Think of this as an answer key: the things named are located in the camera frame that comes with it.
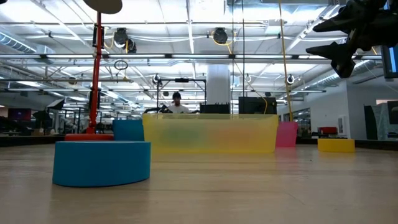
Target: wooden floor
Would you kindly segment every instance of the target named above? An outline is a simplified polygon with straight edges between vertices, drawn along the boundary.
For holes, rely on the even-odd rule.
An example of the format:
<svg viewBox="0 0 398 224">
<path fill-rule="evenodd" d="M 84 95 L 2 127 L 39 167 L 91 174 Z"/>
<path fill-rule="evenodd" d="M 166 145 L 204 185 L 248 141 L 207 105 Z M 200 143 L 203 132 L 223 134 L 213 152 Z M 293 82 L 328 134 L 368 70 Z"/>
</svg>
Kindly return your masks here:
<svg viewBox="0 0 398 224">
<path fill-rule="evenodd" d="M 53 146 L 0 148 L 0 223 L 398 223 L 398 153 L 153 157 L 149 180 L 52 185 Z"/>
</svg>

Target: round lamp shade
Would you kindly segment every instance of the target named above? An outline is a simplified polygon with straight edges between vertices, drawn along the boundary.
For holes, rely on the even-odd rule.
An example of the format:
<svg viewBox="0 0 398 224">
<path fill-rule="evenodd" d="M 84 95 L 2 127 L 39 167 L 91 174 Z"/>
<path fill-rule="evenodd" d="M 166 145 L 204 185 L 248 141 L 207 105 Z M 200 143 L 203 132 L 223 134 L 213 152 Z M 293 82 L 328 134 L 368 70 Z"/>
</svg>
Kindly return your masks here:
<svg viewBox="0 0 398 224">
<path fill-rule="evenodd" d="M 116 14 L 122 10 L 122 0 L 84 0 L 84 2 L 97 12 Z"/>
</svg>

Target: yellow acrylic wall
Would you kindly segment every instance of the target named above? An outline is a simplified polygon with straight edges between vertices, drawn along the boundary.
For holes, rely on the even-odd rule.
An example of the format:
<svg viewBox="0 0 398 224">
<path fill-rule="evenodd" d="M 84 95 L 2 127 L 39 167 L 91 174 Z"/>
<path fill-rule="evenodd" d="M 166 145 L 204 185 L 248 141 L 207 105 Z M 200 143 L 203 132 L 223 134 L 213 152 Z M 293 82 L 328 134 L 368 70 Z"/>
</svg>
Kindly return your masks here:
<svg viewBox="0 0 398 224">
<path fill-rule="evenodd" d="M 145 114 L 153 153 L 270 153 L 278 116 L 269 114 Z"/>
</svg>

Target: blue stool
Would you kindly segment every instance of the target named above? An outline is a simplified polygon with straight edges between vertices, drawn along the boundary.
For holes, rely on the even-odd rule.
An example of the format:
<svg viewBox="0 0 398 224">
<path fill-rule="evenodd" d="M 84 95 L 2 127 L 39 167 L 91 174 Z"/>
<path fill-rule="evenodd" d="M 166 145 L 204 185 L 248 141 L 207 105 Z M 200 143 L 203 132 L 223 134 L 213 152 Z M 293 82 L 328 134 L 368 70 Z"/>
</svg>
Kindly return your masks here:
<svg viewBox="0 0 398 224">
<path fill-rule="evenodd" d="M 148 179 L 150 142 L 57 142 L 52 182 L 67 187 L 105 187 Z"/>
<path fill-rule="evenodd" d="M 115 141 L 144 141 L 142 120 L 114 120 L 113 134 Z"/>
</svg>

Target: ceiling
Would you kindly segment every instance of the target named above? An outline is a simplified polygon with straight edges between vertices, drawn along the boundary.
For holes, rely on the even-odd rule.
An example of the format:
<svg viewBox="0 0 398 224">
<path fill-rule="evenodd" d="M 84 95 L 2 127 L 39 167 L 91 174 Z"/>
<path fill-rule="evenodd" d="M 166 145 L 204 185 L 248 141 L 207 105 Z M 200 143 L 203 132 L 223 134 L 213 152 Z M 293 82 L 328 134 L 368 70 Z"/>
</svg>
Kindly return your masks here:
<svg viewBox="0 0 398 224">
<path fill-rule="evenodd" d="M 47 53 L 72 54 L 71 58 L 76 54 L 92 54 L 95 11 L 81 0 L 44 0 L 41 2 L 41 6 L 36 0 L 9 1 L 1 5 L 0 33 L 7 34 L 25 45 L 37 49 L 37 53 L 41 54 L 44 53 L 44 46 L 46 46 Z M 129 38 L 137 46 L 137 54 L 280 55 L 282 54 L 282 39 L 279 37 L 280 16 L 277 1 L 268 1 L 272 2 L 269 4 L 262 2 L 261 0 L 244 0 L 244 13 L 242 13 L 242 1 L 235 1 L 234 7 L 232 7 L 231 0 L 124 0 L 121 12 L 115 15 L 103 15 L 103 25 L 106 27 L 105 43 L 109 47 L 105 48 L 103 53 L 125 53 L 113 44 L 113 33 L 118 27 L 125 27 Z M 282 5 L 286 54 L 306 55 L 305 49 L 308 47 L 344 40 L 345 36 L 341 32 L 316 34 L 312 32 L 311 27 L 312 24 L 322 21 L 320 16 L 323 18 L 334 16 L 341 6 L 328 5 L 329 1 L 287 2 L 299 3 Z M 231 53 L 227 46 L 215 44 L 211 34 L 216 27 L 225 28 Z M 236 38 L 232 43 L 233 33 Z M 0 45 L 0 52 L 2 54 L 21 53 L 5 45 Z M 155 74 L 162 78 L 205 79 L 207 66 L 211 63 L 221 63 L 212 59 L 176 60 L 166 58 L 128 59 L 126 61 L 129 68 L 121 72 L 114 68 L 115 60 L 101 61 L 100 79 L 116 81 L 103 82 L 103 88 L 150 89 L 154 87 L 152 78 Z M 24 78 L 26 80 L 46 78 L 48 82 L 34 81 L 34 83 L 53 89 L 89 88 L 90 82 L 78 82 L 76 85 L 70 85 L 58 80 L 70 77 L 89 80 L 93 73 L 92 59 L 58 58 L 49 64 L 43 60 L 3 58 L 1 62 L 4 64 L 4 69 L 9 71 L 1 74 L 3 78 Z M 223 60 L 222 63 L 227 63 L 230 70 L 234 70 L 234 75 L 240 79 L 240 84 L 236 88 L 242 89 L 243 79 L 239 72 L 243 69 L 242 60 L 237 60 L 235 65 L 232 60 Z M 325 60 L 290 59 L 287 63 L 286 73 L 292 74 L 298 85 L 316 80 L 317 77 L 331 69 L 329 62 Z M 244 73 L 251 77 L 250 82 L 255 89 L 280 90 L 285 88 L 285 69 L 282 58 L 247 59 Z M 123 82 L 123 77 L 126 77 L 129 82 Z M 21 83 L 11 83 L 11 85 L 11 88 L 38 88 Z M 195 83 L 170 83 L 165 87 L 165 89 L 167 88 L 197 89 L 198 91 L 193 93 L 183 93 L 183 98 L 204 99 L 204 93 L 200 92 L 200 87 Z M 57 93 L 65 96 L 87 96 L 86 93 L 79 92 L 58 91 Z M 155 93 L 116 90 L 115 93 L 124 101 L 117 99 L 116 101 L 110 100 L 110 102 L 140 103 L 141 109 L 154 106 L 155 103 L 153 99 Z M 234 98 L 237 99 L 241 94 L 234 93 Z M 248 95 L 254 96 L 255 93 L 248 93 Z M 170 96 L 163 96 L 163 98 L 169 99 Z M 193 102 L 192 107 L 196 106 L 197 102 Z"/>
</svg>

